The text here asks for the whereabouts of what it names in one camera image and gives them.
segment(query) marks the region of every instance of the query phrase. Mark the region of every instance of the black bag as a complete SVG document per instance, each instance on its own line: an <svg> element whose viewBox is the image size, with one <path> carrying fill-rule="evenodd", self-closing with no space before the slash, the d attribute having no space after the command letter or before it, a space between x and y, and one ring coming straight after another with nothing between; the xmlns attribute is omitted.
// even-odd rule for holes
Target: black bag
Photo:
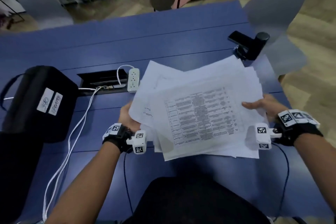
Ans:
<svg viewBox="0 0 336 224"><path fill-rule="evenodd" d="M0 94L2 108L6 93L19 76L12 78ZM32 67L23 74L2 132L25 133L46 143L63 141L77 97L78 86L62 72L51 66Z"/></svg>
<svg viewBox="0 0 336 224"><path fill-rule="evenodd" d="M0 94L1 108L19 76ZM78 86L54 67L36 66L23 74L0 132L0 224L21 215L43 143L66 138L77 96Z"/></svg>

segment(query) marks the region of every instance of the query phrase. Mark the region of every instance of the bag handle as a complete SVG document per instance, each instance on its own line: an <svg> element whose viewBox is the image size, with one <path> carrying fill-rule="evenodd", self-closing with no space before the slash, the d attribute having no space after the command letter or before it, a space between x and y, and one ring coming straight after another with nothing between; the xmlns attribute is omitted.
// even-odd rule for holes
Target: bag handle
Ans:
<svg viewBox="0 0 336 224"><path fill-rule="evenodd" d="M5 107L3 107L3 101L4 98L7 94L7 92L9 91L9 89L11 88L11 86L14 84L14 82L16 82L16 80L23 74L19 74L13 78L10 79L9 82L7 82L7 84L4 86L2 92L0 93L0 107L2 110L7 111Z"/></svg>

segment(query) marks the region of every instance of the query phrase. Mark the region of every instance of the power outlet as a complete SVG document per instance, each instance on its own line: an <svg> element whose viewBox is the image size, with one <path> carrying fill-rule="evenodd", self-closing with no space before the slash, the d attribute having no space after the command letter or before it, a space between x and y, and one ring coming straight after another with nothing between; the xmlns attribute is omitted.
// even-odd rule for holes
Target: power outlet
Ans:
<svg viewBox="0 0 336 224"><path fill-rule="evenodd" d="M140 70L138 68L132 68L128 72L127 91L129 93L135 93L139 88L140 82Z"/></svg>

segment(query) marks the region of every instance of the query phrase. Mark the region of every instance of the floor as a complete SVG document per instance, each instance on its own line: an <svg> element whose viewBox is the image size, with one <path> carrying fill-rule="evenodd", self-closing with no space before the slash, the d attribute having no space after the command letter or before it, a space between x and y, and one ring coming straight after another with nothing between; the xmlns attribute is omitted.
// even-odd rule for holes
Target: floor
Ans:
<svg viewBox="0 0 336 224"><path fill-rule="evenodd" d="M195 0L187 5L203 5L228 0ZM239 0L245 5L249 0ZM98 0L67 7L76 23L88 20L151 13L149 0ZM23 14L26 22L15 24L11 31L37 30L33 19ZM287 74L282 86L292 108L309 112L321 123L326 139L336 147L336 2L305 0L288 29L290 40L308 57L309 63L300 71ZM333 223L332 219L305 219L309 224ZM278 224L295 223L279 218Z"/></svg>

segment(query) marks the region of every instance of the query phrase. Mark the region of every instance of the forearm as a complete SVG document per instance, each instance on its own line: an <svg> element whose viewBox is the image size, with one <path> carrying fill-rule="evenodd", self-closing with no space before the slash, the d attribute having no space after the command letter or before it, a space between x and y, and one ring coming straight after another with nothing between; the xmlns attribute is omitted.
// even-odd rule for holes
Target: forearm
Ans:
<svg viewBox="0 0 336 224"><path fill-rule="evenodd" d="M323 197L336 213L336 148L323 137L302 134L294 146L308 167Z"/></svg>
<svg viewBox="0 0 336 224"><path fill-rule="evenodd" d="M114 144L104 143L63 193L46 224L94 223L110 189L119 156Z"/></svg>

